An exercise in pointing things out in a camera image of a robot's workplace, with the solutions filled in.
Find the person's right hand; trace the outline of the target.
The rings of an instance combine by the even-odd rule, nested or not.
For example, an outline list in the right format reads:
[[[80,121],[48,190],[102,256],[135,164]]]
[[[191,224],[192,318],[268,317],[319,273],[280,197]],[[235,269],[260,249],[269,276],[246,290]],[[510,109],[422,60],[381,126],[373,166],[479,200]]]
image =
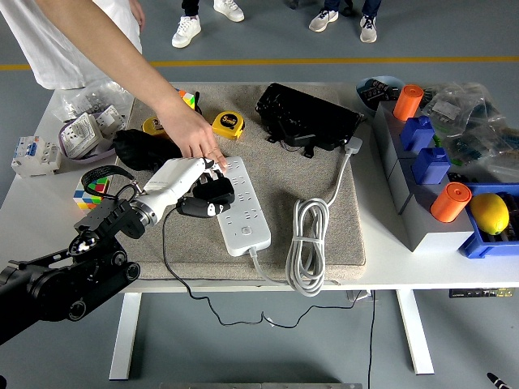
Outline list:
[[[139,25],[139,30],[142,32],[145,27],[144,10],[138,0],[129,0],[128,2],[131,9],[131,13],[133,14],[137,24]]]

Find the person's left hand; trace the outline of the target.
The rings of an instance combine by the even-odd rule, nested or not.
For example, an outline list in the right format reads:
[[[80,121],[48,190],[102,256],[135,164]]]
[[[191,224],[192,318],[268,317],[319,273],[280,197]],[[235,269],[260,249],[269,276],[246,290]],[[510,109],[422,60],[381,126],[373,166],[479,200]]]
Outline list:
[[[182,156],[208,158],[226,171],[227,161],[214,137],[212,126],[199,113],[181,102],[177,108],[160,112],[157,117]]]

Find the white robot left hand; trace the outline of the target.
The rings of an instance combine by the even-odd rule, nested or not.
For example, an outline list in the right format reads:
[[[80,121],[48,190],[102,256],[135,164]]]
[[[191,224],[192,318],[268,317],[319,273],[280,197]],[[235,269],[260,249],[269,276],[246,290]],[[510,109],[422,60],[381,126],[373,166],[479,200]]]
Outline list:
[[[205,158],[167,160],[131,206],[144,224],[157,224],[168,206],[185,216],[210,218],[228,209],[234,189],[220,166]]]

